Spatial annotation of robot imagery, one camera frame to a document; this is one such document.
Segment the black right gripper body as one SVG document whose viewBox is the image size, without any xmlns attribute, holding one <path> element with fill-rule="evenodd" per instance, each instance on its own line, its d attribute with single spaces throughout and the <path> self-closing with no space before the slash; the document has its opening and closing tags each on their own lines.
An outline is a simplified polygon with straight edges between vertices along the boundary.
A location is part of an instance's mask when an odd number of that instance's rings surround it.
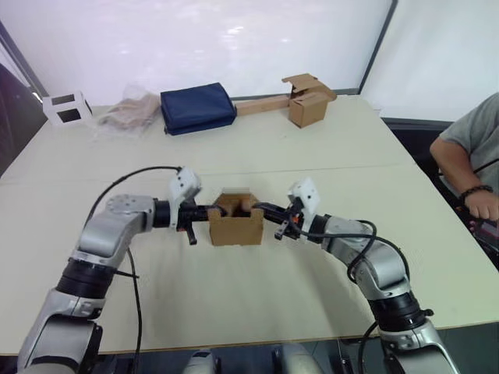
<svg viewBox="0 0 499 374">
<path fill-rule="evenodd" d="M 304 209 L 304 204 L 303 201 L 299 198 L 296 197 L 294 198 L 286 210 L 289 212 L 289 236 L 286 236 L 287 238 L 300 238 L 303 232 L 303 223 L 304 223 L 304 216 L 303 216 L 303 209 Z"/>
</svg>

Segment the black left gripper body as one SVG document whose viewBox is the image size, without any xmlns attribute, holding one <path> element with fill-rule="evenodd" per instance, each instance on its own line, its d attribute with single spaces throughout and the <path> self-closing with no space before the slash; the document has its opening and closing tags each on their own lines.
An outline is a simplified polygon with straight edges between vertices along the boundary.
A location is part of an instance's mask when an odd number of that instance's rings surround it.
<svg viewBox="0 0 499 374">
<path fill-rule="evenodd" d="M 194 222 L 208 221 L 210 205 L 197 205 L 196 203 L 182 203 L 179 207 L 176 231 L 188 231 Z"/>
</svg>

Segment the bystander bare hand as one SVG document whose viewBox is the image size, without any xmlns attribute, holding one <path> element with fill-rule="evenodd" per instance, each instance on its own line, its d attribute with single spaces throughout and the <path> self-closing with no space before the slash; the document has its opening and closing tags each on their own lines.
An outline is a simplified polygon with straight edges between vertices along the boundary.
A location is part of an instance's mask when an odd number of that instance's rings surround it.
<svg viewBox="0 0 499 374">
<path fill-rule="evenodd" d="M 498 220 L 498 196 L 485 190 L 476 191 L 465 198 L 465 206 L 479 219 Z"/>
</svg>

